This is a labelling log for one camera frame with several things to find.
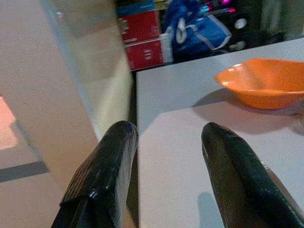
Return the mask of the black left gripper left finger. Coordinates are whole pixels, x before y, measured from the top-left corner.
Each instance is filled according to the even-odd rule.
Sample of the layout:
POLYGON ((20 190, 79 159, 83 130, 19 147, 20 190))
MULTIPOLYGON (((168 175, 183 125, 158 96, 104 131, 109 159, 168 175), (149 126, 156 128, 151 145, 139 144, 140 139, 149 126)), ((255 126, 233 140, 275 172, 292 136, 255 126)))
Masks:
POLYGON ((121 228, 137 146, 133 123, 111 125, 76 170, 52 227, 121 228))

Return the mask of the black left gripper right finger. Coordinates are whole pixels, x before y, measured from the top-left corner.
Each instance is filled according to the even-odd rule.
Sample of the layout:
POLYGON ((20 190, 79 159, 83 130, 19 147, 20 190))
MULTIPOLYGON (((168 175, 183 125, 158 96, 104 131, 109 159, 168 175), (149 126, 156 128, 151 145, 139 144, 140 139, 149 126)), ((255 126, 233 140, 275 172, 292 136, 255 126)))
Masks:
POLYGON ((276 174, 235 132, 214 122, 202 154, 226 228, 302 228, 304 212, 276 174))

